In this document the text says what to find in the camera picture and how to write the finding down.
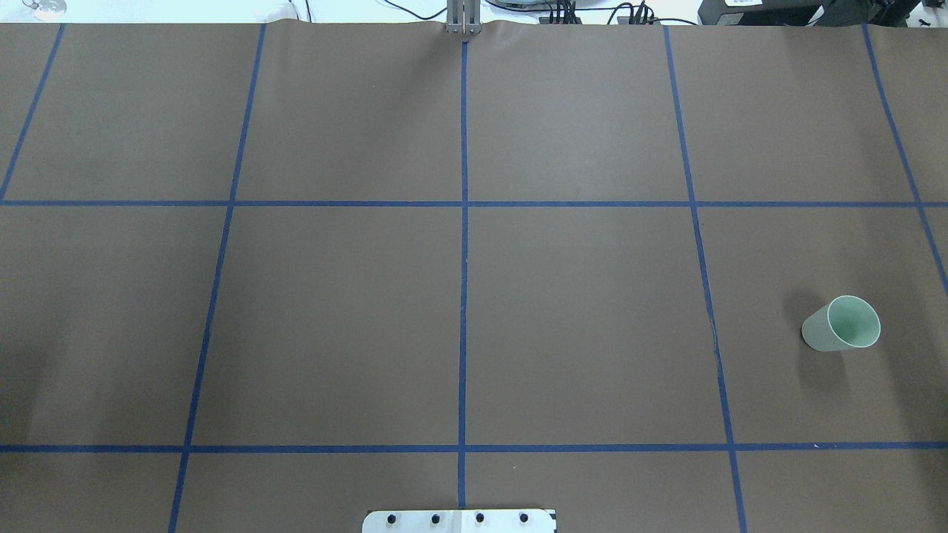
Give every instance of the vertical blue line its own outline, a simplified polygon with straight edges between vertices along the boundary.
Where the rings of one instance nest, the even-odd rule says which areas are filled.
[[[872,64],[872,75],[876,79],[876,88],[879,89],[879,98],[883,102],[883,111],[885,118],[889,122],[889,129],[892,130],[892,137],[895,139],[896,148],[899,149],[899,158],[902,160],[902,168],[905,170],[905,177],[908,179],[908,187],[912,190],[912,196],[915,198],[915,207],[919,211],[921,225],[925,229],[925,237],[928,238],[928,247],[932,250],[932,256],[935,258],[935,266],[939,270],[941,277],[941,286],[948,295],[948,276],[945,275],[945,267],[941,262],[939,247],[935,243],[935,235],[932,233],[931,226],[928,225],[928,215],[925,214],[925,207],[921,203],[921,194],[919,187],[915,183],[915,176],[912,175],[912,167],[908,164],[908,156],[905,154],[905,147],[902,145],[902,136],[899,135],[899,129],[895,126],[895,119],[892,117],[892,110],[888,105],[888,98],[885,97],[883,88],[883,78],[879,74],[879,65],[876,63],[876,53],[872,48],[872,39],[869,37],[869,26],[863,24],[863,38],[866,39],[866,52],[869,54],[869,63]]]
[[[56,52],[59,51],[59,45],[63,41],[65,33],[65,24],[60,24],[59,31],[56,32],[56,40],[53,41],[53,48],[49,50],[49,57],[46,59],[46,67],[43,69],[43,76],[40,77],[40,83],[36,86],[36,93],[33,95],[33,102],[29,105],[27,119],[23,121],[23,128],[20,130],[20,137],[16,139],[16,146],[13,148],[13,155],[9,158],[7,173],[3,177],[3,184],[0,185],[0,200],[7,195],[9,181],[13,179],[13,169],[16,167],[16,160],[20,158],[20,150],[23,149],[23,143],[27,140],[29,125],[33,122],[33,114],[36,113],[36,106],[40,103],[40,97],[43,96],[43,88],[46,86],[46,79],[49,77],[49,71],[52,70],[53,61],[56,60]]]
[[[718,364],[718,392],[720,395],[720,410],[724,419],[724,434],[727,438],[728,457],[731,461],[731,483],[734,485],[734,500],[738,510],[738,526],[741,533],[747,533],[747,519],[744,514],[744,496],[740,489],[740,474],[738,472],[738,454],[734,447],[734,428],[731,425],[731,408],[727,401],[727,385],[724,381],[724,364],[720,358],[720,343],[718,340],[718,324],[715,321],[714,302],[711,299],[711,284],[708,281],[707,263],[704,260],[704,241],[702,240],[701,222],[698,218],[698,201],[695,196],[695,185],[691,177],[691,162],[688,157],[688,144],[684,136],[684,119],[682,118],[682,101],[678,94],[678,80],[675,76],[675,59],[671,51],[671,37],[668,27],[665,32],[665,53],[668,56],[668,76],[671,79],[671,95],[675,103],[675,120],[678,122],[678,141],[682,147],[682,164],[684,165],[684,181],[688,189],[688,204],[691,207],[691,224],[695,231],[695,244],[698,247],[698,265],[702,273],[704,288],[704,306],[711,322],[711,333],[714,338],[714,356]]]
[[[250,112],[253,109],[253,95],[257,90],[257,75],[260,73],[260,59],[264,53],[264,37],[266,24],[260,25],[260,35],[257,37],[257,53],[253,61],[253,73],[250,75],[250,90],[246,97],[244,110],[244,124],[241,127],[240,142],[237,145],[237,157],[234,163],[233,178],[230,181],[230,197],[228,211],[224,217],[224,229],[221,231],[221,244],[217,250],[217,265],[214,267],[214,281],[210,288],[210,303],[208,315],[204,322],[204,337],[201,340],[201,353],[197,360],[197,372],[194,375],[194,388],[191,392],[191,407],[188,410],[188,426],[184,434],[184,451],[181,452],[181,462],[178,465],[177,484],[174,487],[171,518],[168,521],[168,533],[177,529],[178,511],[181,509],[181,496],[184,494],[184,481],[188,472],[188,459],[191,455],[191,441],[194,437],[194,422],[197,419],[197,406],[201,398],[201,384],[204,381],[204,368],[208,360],[210,346],[210,329],[214,322],[214,310],[217,307],[217,294],[221,286],[221,273],[224,270],[224,259],[227,255],[228,240],[230,239],[230,222],[233,219],[234,204],[237,200],[237,186],[240,182],[241,165],[244,159],[246,146],[246,132],[250,127]]]
[[[467,507],[467,41],[461,43],[461,338],[458,357],[458,508]]]

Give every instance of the light green cup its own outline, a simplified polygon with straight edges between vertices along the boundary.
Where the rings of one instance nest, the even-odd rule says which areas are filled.
[[[803,321],[803,340],[819,352],[867,348],[880,333],[876,310],[855,296],[837,297]]]

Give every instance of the mounting plate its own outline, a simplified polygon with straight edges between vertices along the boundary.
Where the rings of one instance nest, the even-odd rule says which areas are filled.
[[[550,509],[373,511],[362,533],[556,533]]]

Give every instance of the black device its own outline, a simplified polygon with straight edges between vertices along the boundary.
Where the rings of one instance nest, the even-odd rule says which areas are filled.
[[[805,26],[821,0],[702,0],[698,17],[707,26]]]

